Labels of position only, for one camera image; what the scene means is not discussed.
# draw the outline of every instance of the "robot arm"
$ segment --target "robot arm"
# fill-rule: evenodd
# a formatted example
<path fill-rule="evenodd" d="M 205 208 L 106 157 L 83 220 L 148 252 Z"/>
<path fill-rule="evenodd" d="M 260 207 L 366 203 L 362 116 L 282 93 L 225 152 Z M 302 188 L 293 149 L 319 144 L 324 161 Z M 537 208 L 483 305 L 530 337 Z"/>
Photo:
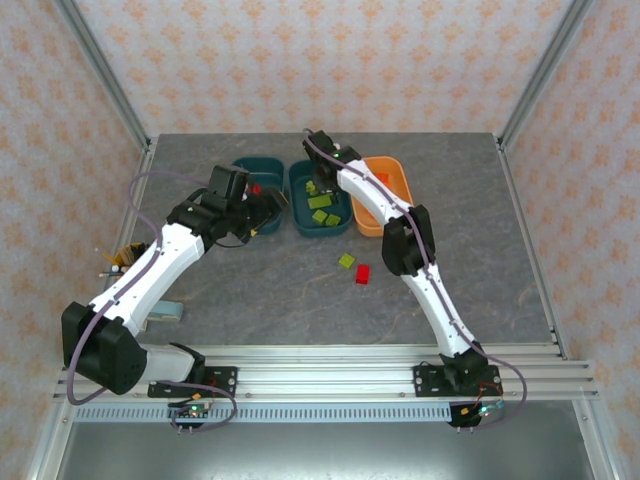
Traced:
<path fill-rule="evenodd" d="M 139 381 L 202 383 L 204 359 L 197 352 L 177 344 L 142 346 L 135 337 L 156 302 L 217 240 L 231 233 L 247 243 L 284 210 L 286 200 L 277 189 L 263 188 L 260 195 L 247 196 L 247 182 L 245 170 L 216 166 L 208 188 L 196 192 L 167 217 L 161 242 L 156 240 L 118 282 L 88 306 L 73 302 L 66 308 L 62 314 L 65 366 L 71 365 L 96 312 L 102 312 L 82 346 L 78 373 L 116 394 L 126 393 Z"/>
<path fill-rule="evenodd" d="M 369 170 L 364 160 L 353 160 L 349 162 L 349 167 L 351 167 L 349 170 L 342 169 L 337 172 L 338 187 L 362 203 L 380 225 L 391 224 L 393 227 L 392 220 L 400 222 L 404 216 L 402 212 L 411 211 L 412 206 L 385 187 Z M 372 182 L 375 182 L 378 187 L 374 187 Z M 384 196 L 380 189 L 384 189 L 387 195 Z M 402 226 L 401 230 L 399 233 L 404 235 L 404 226 Z M 393 247 L 392 250 L 387 247 L 386 258 L 389 260 L 385 259 L 385 261 L 392 262 L 393 260 L 390 257 L 395 257 L 398 248 L 402 248 L 402 246 L 397 245 Z M 409 286 L 424 310 L 427 320 L 436 335 L 440 352 L 447 357 L 453 358 L 455 355 L 467 351 L 469 345 L 458 335 L 452 322 L 455 322 L 463 331 L 467 331 L 466 326 L 460 319 L 453 302 L 449 298 L 449 294 L 444 288 L 435 261 L 416 269 L 415 275 L 401 274 L 400 278 Z M 470 332 L 467 333 L 467 337 L 474 340 Z"/>
<path fill-rule="evenodd" d="M 409 286 L 435 332 L 443 365 L 414 368 L 414 377 L 423 382 L 415 385 L 416 395 L 475 396 L 483 385 L 499 382 L 498 368 L 489 365 L 442 283 L 427 209 L 398 198 L 358 152 L 340 148 L 323 131 L 305 130 L 302 145 L 315 165 L 314 183 L 321 190 L 339 188 L 353 195 L 384 227 L 384 263 Z"/>

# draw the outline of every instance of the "gray table surface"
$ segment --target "gray table surface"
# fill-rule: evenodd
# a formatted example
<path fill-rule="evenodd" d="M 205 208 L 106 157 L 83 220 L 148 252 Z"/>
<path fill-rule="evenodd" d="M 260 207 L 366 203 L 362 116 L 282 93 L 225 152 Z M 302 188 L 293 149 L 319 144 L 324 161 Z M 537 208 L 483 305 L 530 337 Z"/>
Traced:
<path fill-rule="evenodd" d="M 490 134 L 334 134 L 363 156 L 402 162 L 416 203 L 431 214 L 437 260 L 462 319 L 483 343 L 550 340 L 533 272 Z M 152 169 L 207 180 L 216 163 L 248 155 L 305 159 L 301 134 L 161 135 Z M 159 223 L 195 187 L 149 178 L 142 211 Z M 136 225 L 132 239 L 149 240 Z M 381 239 L 355 221 L 342 235 L 302 237 L 291 212 L 280 229 L 235 250 L 212 248 L 170 288 L 177 324 L 150 323 L 138 340 L 192 345 L 435 343 L 417 300 L 385 268 Z M 367 286 L 338 265 L 343 253 L 371 266 Z"/>

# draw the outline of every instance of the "patterned wallpaper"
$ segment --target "patterned wallpaper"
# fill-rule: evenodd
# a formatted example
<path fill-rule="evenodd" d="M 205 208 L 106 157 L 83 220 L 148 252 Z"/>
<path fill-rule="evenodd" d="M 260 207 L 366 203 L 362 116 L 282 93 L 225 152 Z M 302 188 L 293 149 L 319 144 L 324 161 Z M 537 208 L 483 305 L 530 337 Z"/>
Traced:
<path fill-rule="evenodd" d="M 0 477 L 24 478 L 60 314 L 102 285 L 138 153 L 51 0 L 0 9 Z"/>
<path fill-rule="evenodd" d="M 499 133 L 571 2 L 78 3 L 158 135 Z"/>
<path fill-rule="evenodd" d="M 640 8 L 600 0 L 509 152 L 573 356 L 640 472 Z"/>

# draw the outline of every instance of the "teal bin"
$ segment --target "teal bin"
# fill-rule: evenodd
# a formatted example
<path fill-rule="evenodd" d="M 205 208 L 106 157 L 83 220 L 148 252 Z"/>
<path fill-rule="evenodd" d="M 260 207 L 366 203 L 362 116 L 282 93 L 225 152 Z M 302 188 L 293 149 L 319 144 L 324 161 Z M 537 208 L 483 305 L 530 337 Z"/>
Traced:
<path fill-rule="evenodd" d="M 273 157 L 242 157 L 233 162 L 237 167 L 244 168 L 251 174 L 251 178 L 260 187 L 276 187 L 284 194 L 284 164 Z M 275 232 L 282 222 L 282 214 L 267 223 L 258 231 L 258 235 L 269 235 Z"/>
<path fill-rule="evenodd" d="M 343 191 L 337 192 L 333 205 L 322 209 L 327 214 L 338 215 L 341 218 L 339 225 L 335 227 L 318 225 L 311 218 L 315 210 L 311 210 L 307 203 L 310 197 L 306 190 L 306 184 L 312 180 L 312 172 L 313 163 L 310 160 L 296 162 L 289 168 L 293 223 L 305 237 L 318 238 L 339 235 L 348 228 L 353 219 L 350 196 Z"/>

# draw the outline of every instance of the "red block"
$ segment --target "red block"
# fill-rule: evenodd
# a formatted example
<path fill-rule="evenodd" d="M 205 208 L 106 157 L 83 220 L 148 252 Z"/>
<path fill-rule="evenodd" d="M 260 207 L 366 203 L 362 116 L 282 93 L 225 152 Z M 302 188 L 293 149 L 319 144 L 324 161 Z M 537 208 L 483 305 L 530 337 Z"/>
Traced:
<path fill-rule="evenodd" d="M 356 283 L 367 285 L 369 283 L 370 270 L 369 265 L 358 265 L 358 269 L 356 270 Z"/>

